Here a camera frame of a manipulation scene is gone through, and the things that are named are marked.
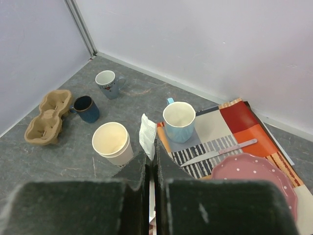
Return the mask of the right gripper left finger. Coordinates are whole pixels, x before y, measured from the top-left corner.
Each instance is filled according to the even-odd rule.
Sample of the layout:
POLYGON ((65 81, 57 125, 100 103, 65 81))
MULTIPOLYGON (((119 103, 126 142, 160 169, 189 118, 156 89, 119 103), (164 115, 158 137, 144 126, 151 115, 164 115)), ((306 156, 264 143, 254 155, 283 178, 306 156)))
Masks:
POLYGON ((111 178, 17 187, 0 215, 3 235, 146 235, 149 159, 140 151, 111 178))

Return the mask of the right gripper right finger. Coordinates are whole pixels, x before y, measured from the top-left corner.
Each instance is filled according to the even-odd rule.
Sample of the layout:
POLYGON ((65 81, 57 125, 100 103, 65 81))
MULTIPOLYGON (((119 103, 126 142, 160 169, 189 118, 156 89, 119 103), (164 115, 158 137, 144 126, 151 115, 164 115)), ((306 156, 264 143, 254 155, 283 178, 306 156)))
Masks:
POLYGON ((296 235, 273 183, 189 177, 155 141, 156 231, 159 235, 296 235))

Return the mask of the single cardboard cup carrier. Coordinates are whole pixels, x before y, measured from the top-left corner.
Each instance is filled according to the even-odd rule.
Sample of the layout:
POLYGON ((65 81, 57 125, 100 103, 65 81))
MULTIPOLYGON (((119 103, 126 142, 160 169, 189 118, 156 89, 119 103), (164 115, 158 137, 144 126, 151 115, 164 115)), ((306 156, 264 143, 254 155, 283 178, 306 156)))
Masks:
POLYGON ((56 144, 62 132, 63 117, 68 116, 73 95, 69 90, 53 90, 39 104, 40 114, 28 125, 24 139, 34 145, 56 144))

